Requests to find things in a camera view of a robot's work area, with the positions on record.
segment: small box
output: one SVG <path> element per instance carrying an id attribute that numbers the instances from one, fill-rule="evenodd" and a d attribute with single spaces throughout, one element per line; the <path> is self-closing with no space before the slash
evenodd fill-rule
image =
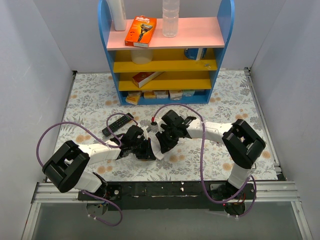
<path id="1" fill-rule="evenodd" d="M 129 96 L 141 96 L 141 91 L 128 91 Z"/>
<path id="2" fill-rule="evenodd" d="M 155 90 L 153 92 L 157 99 L 167 99 L 169 97 L 168 90 Z"/>
<path id="3" fill-rule="evenodd" d="M 170 99 L 174 101 L 178 101 L 182 98 L 182 90 L 169 90 Z"/>
<path id="4" fill-rule="evenodd" d="M 156 98 L 156 95 L 154 93 L 154 91 L 146 91 L 144 94 L 143 94 L 143 97 L 145 99 L 155 99 Z"/>
<path id="5" fill-rule="evenodd" d="M 141 88 L 142 86 L 146 85 L 148 82 L 158 77 L 162 73 L 163 71 L 139 72 L 137 75 L 134 75 L 132 77 L 132 81 L 134 85 L 136 85 L 138 88 Z"/>
<path id="6" fill-rule="evenodd" d="M 195 90 L 182 90 L 182 96 L 192 97 L 195 95 Z"/>
<path id="7" fill-rule="evenodd" d="M 138 105 L 139 99 L 140 99 L 140 95 L 138 95 L 138 96 L 127 96 L 125 98 L 125 101 L 128 104 Z"/>
<path id="8" fill-rule="evenodd" d="M 125 37 L 124 44 L 131 47 L 149 47 L 156 25 L 156 18 L 136 16 Z"/>

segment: yellow shelf board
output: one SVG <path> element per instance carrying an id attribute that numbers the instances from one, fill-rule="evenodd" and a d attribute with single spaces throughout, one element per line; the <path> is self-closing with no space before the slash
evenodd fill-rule
<path id="1" fill-rule="evenodd" d="M 132 82 L 132 77 L 136 74 L 136 72 L 121 73 L 119 91 L 211 89 L 209 71 L 167 71 L 141 88 Z"/>
<path id="2" fill-rule="evenodd" d="M 217 62 L 212 48 L 209 48 L 205 57 L 198 61 L 188 59 L 184 49 L 154 49 L 153 59 L 147 64 L 135 64 L 131 60 L 129 50 L 118 50 L 113 66 L 115 73 L 215 70 Z"/>

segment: wall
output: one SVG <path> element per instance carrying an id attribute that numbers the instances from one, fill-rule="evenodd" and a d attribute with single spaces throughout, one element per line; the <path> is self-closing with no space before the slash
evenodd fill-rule
<path id="1" fill-rule="evenodd" d="M 98 0 L 33 0 L 72 70 L 107 72 L 97 23 Z M 216 16 L 221 0 L 181 0 L 179 16 Z M 235 24 L 222 67 L 250 67 L 285 0 L 235 1 Z M 124 0 L 128 19 L 162 18 L 162 1 Z"/>
<path id="2" fill-rule="evenodd" d="M 42 132 L 62 119 L 72 72 L 32 0 L 0 0 L 0 239 L 20 239 L 37 181 Z M 41 146 L 53 152 L 58 129 Z"/>
<path id="3" fill-rule="evenodd" d="M 252 66 L 252 77 L 284 174 L 296 182 L 320 239 L 320 2 L 286 1 Z"/>

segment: pink shelf board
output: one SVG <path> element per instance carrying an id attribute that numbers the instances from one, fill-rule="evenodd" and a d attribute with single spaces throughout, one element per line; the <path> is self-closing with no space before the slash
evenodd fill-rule
<path id="1" fill-rule="evenodd" d="M 125 38 L 133 20 L 127 20 L 125 31 L 115 31 L 112 23 L 107 50 L 137 49 L 125 46 Z M 162 18 L 156 21 L 156 28 L 149 49 L 223 48 L 225 46 L 217 17 L 179 18 L 178 34 L 168 38 L 162 34 Z"/>

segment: shelf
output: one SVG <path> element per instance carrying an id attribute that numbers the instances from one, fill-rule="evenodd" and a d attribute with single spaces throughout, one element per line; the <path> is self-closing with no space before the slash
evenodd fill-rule
<path id="1" fill-rule="evenodd" d="M 131 105 L 130 103 L 126 102 L 126 97 L 122 96 L 123 105 Z M 174 101 L 170 100 L 170 98 L 165 99 L 145 99 L 143 96 L 140 98 L 138 105 L 150 105 L 150 104 L 207 104 L 208 98 L 205 94 L 197 94 L 194 96 L 183 96 L 180 100 Z"/>
<path id="2" fill-rule="evenodd" d="M 153 59 L 147 64 L 135 64 L 129 50 L 116 52 L 113 71 L 115 73 L 167 72 L 167 71 L 208 71 L 217 70 L 217 62 L 212 48 L 201 60 L 188 59 L 183 49 L 155 49 Z"/>
<path id="3" fill-rule="evenodd" d="M 141 88 L 132 82 L 136 72 L 120 74 L 119 91 L 211 89 L 208 71 L 167 71 Z"/>
<path id="4" fill-rule="evenodd" d="M 125 31 L 116 31 L 112 23 L 107 50 L 131 50 L 135 46 L 125 46 L 125 38 L 133 20 L 127 20 Z M 178 34 L 168 38 L 162 34 L 163 21 L 158 18 L 149 49 L 177 48 L 223 48 L 224 39 L 221 34 L 217 17 L 179 18 Z"/>

